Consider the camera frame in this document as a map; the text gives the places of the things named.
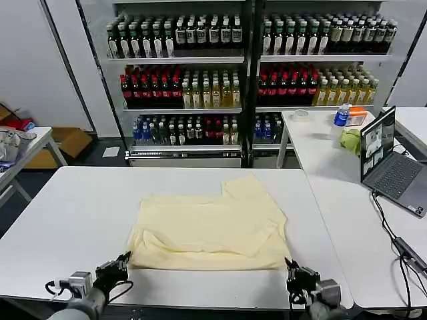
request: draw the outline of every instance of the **orange box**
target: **orange box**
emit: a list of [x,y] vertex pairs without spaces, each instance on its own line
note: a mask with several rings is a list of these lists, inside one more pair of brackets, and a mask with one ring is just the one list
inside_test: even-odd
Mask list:
[[355,125],[362,125],[366,116],[367,110],[362,107],[351,107],[349,109],[350,115],[348,116],[346,127],[353,127]]

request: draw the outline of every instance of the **laptop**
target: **laptop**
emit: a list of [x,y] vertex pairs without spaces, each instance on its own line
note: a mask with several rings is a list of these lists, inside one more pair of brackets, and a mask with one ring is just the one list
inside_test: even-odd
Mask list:
[[360,182],[418,217],[427,211],[427,166],[393,150],[396,107],[360,131]]

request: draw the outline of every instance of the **black power cord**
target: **black power cord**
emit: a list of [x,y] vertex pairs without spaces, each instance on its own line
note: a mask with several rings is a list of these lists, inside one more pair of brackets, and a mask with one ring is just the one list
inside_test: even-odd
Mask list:
[[[384,215],[384,211],[382,210],[381,204],[378,202],[378,199],[377,199],[377,198],[378,198],[378,196],[379,196],[380,194],[378,194],[378,193],[377,193],[377,192],[375,192],[375,191],[372,191],[371,195],[372,195],[372,198],[373,198],[373,200],[374,200],[374,202],[375,202],[375,204],[376,204],[376,206],[377,206],[378,210],[379,210],[379,211],[380,211],[380,213],[381,213],[381,218],[382,218],[381,226],[382,226],[382,228],[387,232],[387,234],[388,234],[388,236],[390,237],[390,240],[391,240],[391,242],[392,242],[393,246],[395,246],[395,248],[399,251],[399,248],[396,246],[396,244],[395,244],[395,242],[394,242],[394,240],[397,238],[397,236],[396,236],[396,234],[393,232],[392,228],[390,228],[390,225],[388,224],[388,222],[387,222],[387,220],[386,220],[386,216]],[[403,268],[403,264],[405,264],[405,266],[407,266],[408,268],[410,268],[410,269],[415,273],[415,275],[416,275],[416,276],[417,276],[417,278],[418,278],[418,281],[419,281],[419,282],[420,282],[420,284],[421,284],[421,287],[422,287],[422,289],[423,289],[423,292],[424,292],[424,294],[426,294],[426,295],[427,295],[427,290],[426,290],[426,288],[424,287],[424,284],[422,283],[420,276],[419,276],[419,275],[418,275],[418,273],[415,271],[415,269],[414,269],[414,268],[412,268],[412,267],[408,264],[408,262],[405,260],[405,258],[404,258],[404,255],[403,255],[403,254],[401,254],[401,255],[399,256],[399,264],[400,264],[400,270],[401,270],[402,275],[403,275],[403,279],[404,279],[404,281],[405,281],[406,296],[407,296],[407,299],[408,299],[408,304],[407,304],[408,308],[407,308],[407,310],[406,310],[406,314],[405,314],[405,318],[407,319],[407,318],[409,318],[409,314],[410,314],[410,312],[411,312],[411,293],[410,293],[410,289],[409,289],[408,278],[407,278],[407,276],[406,276],[406,274],[405,274],[405,270],[404,270],[404,268]]]
[[122,291],[121,293],[119,293],[118,295],[116,295],[115,297],[113,297],[113,298],[111,298],[109,301],[108,301],[108,304],[110,304],[111,302],[113,302],[114,300],[116,300],[117,298],[119,298],[119,297],[121,297],[122,295],[124,295],[125,293],[127,293],[127,292],[129,292],[130,291],[130,289],[132,289],[133,288],[133,281],[130,281],[130,280],[126,280],[126,281],[122,281],[122,282],[117,282],[117,284],[115,285],[115,288],[116,287],[118,287],[118,286],[120,286],[120,285],[125,285],[125,284],[128,284],[128,285],[130,285],[126,290],[124,290],[124,291]]

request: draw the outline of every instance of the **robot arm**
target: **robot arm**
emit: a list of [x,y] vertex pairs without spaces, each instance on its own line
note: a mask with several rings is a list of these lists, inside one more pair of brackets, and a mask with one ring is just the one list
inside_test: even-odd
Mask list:
[[60,281],[60,292],[68,289],[73,297],[66,309],[56,312],[48,320],[98,320],[105,306],[115,299],[109,298],[109,293],[114,287],[129,283],[130,286],[122,294],[133,287],[133,283],[127,280],[127,262],[130,255],[129,251],[115,261],[106,262],[98,267],[95,271],[97,279],[93,286],[90,273],[86,272],[74,273],[68,280]]

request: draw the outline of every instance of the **yellow cloth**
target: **yellow cloth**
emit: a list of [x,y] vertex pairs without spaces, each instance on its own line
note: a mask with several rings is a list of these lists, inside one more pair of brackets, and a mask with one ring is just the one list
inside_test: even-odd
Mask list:
[[127,249],[133,268],[276,269],[290,259],[286,217],[253,176],[222,184],[221,197],[149,196]]

